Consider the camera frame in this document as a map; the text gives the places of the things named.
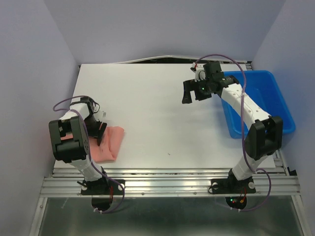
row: blue container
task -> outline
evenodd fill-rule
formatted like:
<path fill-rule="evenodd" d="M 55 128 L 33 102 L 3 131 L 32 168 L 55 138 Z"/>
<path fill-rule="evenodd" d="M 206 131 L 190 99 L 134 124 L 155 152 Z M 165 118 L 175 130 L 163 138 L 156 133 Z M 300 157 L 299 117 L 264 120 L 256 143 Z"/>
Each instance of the blue container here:
<path fill-rule="evenodd" d="M 235 76 L 240 84 L 243 86 L 244 79 L 240 71 L 229 71 L 224 73 L 225 76 Z M 275 77 L 269 71 L 254 70 L 245 71 L 247 85 L 246 93 L 254 102 L 263 110 L 272 116 L 280 116 L 283 120 L 283 133 L 289 134 L 294 132 L 295 124 L 285 104 L 284 98 L 281 95 Z M 233 110 L 233 108 L 222 100 L 222 106 L 225 114 L 225 119 L 228 131 L 233 139 L 241 138 L 241 118 Z"/>

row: bolt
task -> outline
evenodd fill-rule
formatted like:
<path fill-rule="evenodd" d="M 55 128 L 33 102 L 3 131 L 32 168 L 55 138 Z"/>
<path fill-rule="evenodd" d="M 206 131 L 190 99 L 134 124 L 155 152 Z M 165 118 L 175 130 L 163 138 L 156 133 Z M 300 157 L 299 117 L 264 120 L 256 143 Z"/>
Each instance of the bolt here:
<path fill-rule="evenodd" d="M 254 188 L 255 188 L 255 184 L 254 184 L 253 182 L 249 182 L 249 183 L 248 183 L 248 187 L 249 187 L 250 189 L 254 189 Z"/>

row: glass panel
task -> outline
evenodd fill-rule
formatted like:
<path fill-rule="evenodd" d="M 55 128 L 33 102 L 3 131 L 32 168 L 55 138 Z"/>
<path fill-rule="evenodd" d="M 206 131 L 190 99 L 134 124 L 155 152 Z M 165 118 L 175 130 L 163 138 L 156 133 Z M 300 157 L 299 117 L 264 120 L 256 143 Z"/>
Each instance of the glass panel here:
<path fill-rule="evenodd" d="M 255 206 L 263 197 L 249 197 Z M 225 203 L 218 198 L 218 203 Z M 94 213 L 91 199 L 49 199 L 42 236 L 298 236 L 302 235 L 292 198 L 270 197 L 260 209 L 231 211 L 214 198 L 125 199 L 112 214 Z"/>

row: white table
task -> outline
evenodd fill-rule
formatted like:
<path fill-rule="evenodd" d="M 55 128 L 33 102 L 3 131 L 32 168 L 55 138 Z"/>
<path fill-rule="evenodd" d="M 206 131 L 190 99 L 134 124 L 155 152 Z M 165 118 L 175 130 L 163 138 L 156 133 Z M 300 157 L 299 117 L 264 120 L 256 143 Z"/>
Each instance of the white table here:
<path fill-rule="evenodd" d="M 223 71 L 238 70 L 222 64 Z M 220 98 L 181 103 L 190 64 L 83 64 L 74 91 L 97 101 L 110 126 L 125 129 L 115 163 L 105 168 L 232 168 L 241 140 L 230 137 Z M 275 167 L 273 157 L 261 165 Z M 55 168 L 71 168 L 56 161 Z"/>

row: gray wall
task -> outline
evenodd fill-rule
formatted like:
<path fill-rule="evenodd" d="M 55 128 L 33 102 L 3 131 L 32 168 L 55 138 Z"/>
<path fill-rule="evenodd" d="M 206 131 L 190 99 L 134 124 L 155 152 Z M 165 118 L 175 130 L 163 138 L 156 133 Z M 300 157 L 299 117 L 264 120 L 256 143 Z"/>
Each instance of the gray wall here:
<path fill-rule="evenodd" d="M 75 59 L 228 54 L 252 60 L 284 0 L 45 0 Z"/>
<path fill-rule="evenodd" d="M 0 235 L 28 235 L 53 156 L 52 106 L 78 67 L 43 0 L 0 1 Z"/>
<path fill-rule="evenodd" d="M 315 234 L 315 1 L 287 0 L 253 60 L 271 71 L 293 115 L 296 131 L 283 153 L 296 168 Z"/>

